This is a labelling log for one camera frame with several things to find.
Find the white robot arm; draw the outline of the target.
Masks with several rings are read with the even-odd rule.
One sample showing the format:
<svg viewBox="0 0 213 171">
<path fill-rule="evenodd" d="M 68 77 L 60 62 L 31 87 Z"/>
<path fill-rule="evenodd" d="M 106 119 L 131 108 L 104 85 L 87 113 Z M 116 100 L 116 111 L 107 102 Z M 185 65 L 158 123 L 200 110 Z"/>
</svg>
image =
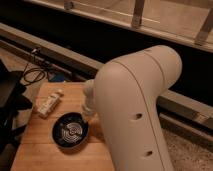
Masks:
<svg viewBox="0 0 213 171">
<path fill-rule="evenodd" d="M 85 82 L 83 111 L 99 116 L 115 171 L 174 171 L 156 103 L 181 71 L 179 54 L 157 45 L 107 62 Z"/>
</svg>

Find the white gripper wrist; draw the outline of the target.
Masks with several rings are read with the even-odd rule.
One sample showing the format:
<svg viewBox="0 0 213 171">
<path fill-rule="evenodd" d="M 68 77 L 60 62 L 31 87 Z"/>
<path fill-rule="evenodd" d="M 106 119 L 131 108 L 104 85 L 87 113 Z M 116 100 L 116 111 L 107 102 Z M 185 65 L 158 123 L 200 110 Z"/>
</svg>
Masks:
<svg viewBox="0 0 213 171">
<path fill-rule="evenodd" d="M 94 107 L 94 80 L 87 80 L 83 85 L 83 94 L 85 100 L 82 104 L 82 110 L 85 115 L 93 116 L 95 114 Z"/>
</svg>

